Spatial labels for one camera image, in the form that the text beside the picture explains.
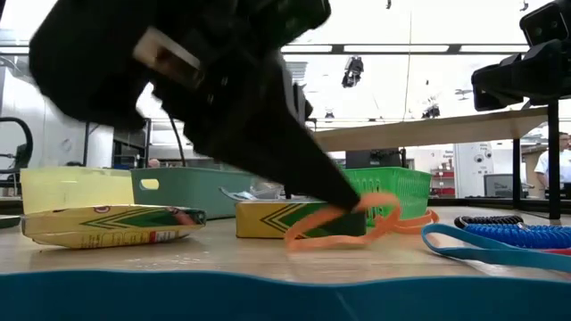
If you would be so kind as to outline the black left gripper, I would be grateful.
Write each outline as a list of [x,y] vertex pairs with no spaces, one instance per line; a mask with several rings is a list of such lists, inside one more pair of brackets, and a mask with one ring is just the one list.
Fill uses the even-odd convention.
[[281,49],[328,0],[56,0],[29,69],[64,114],[139,129],[146,86],[200,154],[342,210],[360,197],[293,115]]

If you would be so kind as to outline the blue green card pack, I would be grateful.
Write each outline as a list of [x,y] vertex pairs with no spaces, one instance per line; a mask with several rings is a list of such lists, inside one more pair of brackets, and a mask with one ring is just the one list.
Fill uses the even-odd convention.
[[250,187],[246,190],[240,192],[229,192],[227,189],[220,187],[219,190],[226,195],[228,198],[241,202],[241,201],[263,201],[263,202],[273,202],[280,198],[280,195],[284,192],[284,187],[282,185],[253,180]]

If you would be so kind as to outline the yellow green crayon box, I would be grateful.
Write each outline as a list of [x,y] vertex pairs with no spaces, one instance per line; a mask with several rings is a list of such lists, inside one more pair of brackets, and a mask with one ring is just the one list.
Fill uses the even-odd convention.
[[[282,239],[297,221],[325,207],[324,202],[248,201],[236,205],[236,236],[239,238]],[[364,214],[347,214],[302,235],[314,238],[328,235],[360,236],[366,233]]]

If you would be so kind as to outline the long orange-red rubber band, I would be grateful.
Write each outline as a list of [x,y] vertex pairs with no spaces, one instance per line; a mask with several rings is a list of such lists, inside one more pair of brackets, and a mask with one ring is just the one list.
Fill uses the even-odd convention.
[[327,222],[340,218],[345,214],[334,206],[326,206],[309,216],[294,223],[284,234],[285,246],[289,251],[308,251],[314,249],[327,249],[336,246],[366,246],[387,234],[398,222],[401,215],[401,204],[398,198],[391,193],[366,193],[352,211],[361,212],[373,207],[387,205],[392,212],[387,219],[377,218],[375,227],[361,236],[328,235],[317,238],[298,239],[307,231],[317,228]]

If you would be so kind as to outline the teal plastic bin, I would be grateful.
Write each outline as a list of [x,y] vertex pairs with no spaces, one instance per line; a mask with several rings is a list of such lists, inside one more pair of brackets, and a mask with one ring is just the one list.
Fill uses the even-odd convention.
[[233,218],[235,202],[219,189],[248,191],[253,180],[239,171],[185,167],[132,169],[131,178],[137,204],[204,210],[207,219]]

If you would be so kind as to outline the orange rubber band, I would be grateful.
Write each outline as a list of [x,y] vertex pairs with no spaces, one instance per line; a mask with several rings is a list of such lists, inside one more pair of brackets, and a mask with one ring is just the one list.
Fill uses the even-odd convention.
[[424,226],[436,224],[440,220],[433,210],[427,210],[425,215],[418,218],[399,219],[392,231],[401,235],[419,235]]

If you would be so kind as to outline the large wide blue rubber band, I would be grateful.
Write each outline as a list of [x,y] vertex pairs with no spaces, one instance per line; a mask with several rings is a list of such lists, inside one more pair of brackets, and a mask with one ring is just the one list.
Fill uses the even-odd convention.
[[221,272],[0,275],[0,321],[571,321],[571,283],[483,276],[299,284]]

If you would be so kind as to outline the yellow glue tube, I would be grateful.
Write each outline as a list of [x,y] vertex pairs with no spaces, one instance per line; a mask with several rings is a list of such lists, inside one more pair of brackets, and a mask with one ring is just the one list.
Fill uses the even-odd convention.
[[166,243],[206,225],[204,210],[155,205],[112,205],[47,210],[24,216],[21,231],[35,243],[98,249]]

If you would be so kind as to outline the wooden shelf riser black legs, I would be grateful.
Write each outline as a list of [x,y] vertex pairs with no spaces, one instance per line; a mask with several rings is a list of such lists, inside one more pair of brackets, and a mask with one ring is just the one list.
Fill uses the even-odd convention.
[[559,104],[546,107],[501,111],[472,116],[427,119],[371,125],[359,128],[337,128],[314,134],[327,152],[384,149],[434,144],[474,143],[511,139],[517,141],[546,121],[549,126],[550,219],[561,217],[559,199]]

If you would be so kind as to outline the white cabinet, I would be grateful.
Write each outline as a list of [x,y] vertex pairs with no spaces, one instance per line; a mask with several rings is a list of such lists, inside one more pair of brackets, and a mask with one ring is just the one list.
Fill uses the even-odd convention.
[[455,144],[453,151],[455,196],[485,196],[484,176],[493,173],[491,143]]

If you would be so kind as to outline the grey background monitor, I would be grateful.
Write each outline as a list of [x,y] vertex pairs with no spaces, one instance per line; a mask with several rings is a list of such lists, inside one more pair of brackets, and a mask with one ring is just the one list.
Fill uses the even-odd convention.
[[484,175],[484,195],[486,197],[512,198],[513,175],[512,174]]

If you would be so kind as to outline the black ceiling spotlight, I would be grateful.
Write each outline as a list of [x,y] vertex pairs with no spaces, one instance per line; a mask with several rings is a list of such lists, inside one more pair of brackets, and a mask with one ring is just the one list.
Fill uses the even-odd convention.
[[342,87],[349,88],[356,86],[361,79],[361,73],[364,71],[364,64],[359,56],[351,57],[344,68],[342,79]]

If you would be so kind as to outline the black-legged background table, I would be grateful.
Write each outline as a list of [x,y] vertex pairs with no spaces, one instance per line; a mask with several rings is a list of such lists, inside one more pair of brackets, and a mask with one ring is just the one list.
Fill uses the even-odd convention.
[[152,120],[145,118],[142,129],[125,131],[87,122],[82,163],[86,167],[141,169],[150,159]]

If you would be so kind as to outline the yellow translucent plastic bin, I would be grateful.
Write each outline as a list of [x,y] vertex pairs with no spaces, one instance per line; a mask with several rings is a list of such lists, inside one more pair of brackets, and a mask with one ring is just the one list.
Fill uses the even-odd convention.
[[120,169],[23,169],[21,190],[25,214],[135,203],[131,174]]

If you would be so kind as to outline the black aluminium table frame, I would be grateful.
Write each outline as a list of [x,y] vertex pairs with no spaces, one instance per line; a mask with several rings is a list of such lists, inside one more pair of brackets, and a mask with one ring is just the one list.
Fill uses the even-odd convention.
[[[429,199],[428,207],[480,207],[501,210],[522,210],[529,212],[550,212],[550,202],[542,199],[523,199],[514,203],[512,199],[471,197],[462,199]],[[0,199],[0,214],[18,215],[23,213],[20,199]]]

